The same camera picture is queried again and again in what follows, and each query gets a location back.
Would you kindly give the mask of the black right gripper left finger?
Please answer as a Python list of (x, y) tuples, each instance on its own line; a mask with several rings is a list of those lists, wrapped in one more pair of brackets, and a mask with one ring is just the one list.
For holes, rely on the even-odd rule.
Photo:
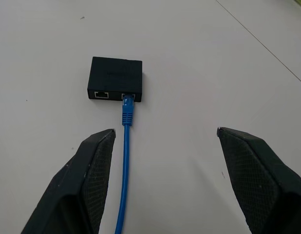
[(116, 132), (85, 139), (54, 175), (21, 234), (99, 234)]

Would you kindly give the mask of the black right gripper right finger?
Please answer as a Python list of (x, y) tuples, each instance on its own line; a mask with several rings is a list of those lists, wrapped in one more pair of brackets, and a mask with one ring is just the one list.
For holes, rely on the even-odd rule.
[(251, 234), (301, 234), (301, 177), (259, 137), (226, 127), (217, 136)]

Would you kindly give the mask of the black network splitter box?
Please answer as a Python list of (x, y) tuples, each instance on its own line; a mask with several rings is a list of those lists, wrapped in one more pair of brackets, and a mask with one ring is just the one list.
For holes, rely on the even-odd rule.
[(142, 61), (92, 57), (87, 93), (89, 99), (122, 101), (132, 95), (141, 102)]

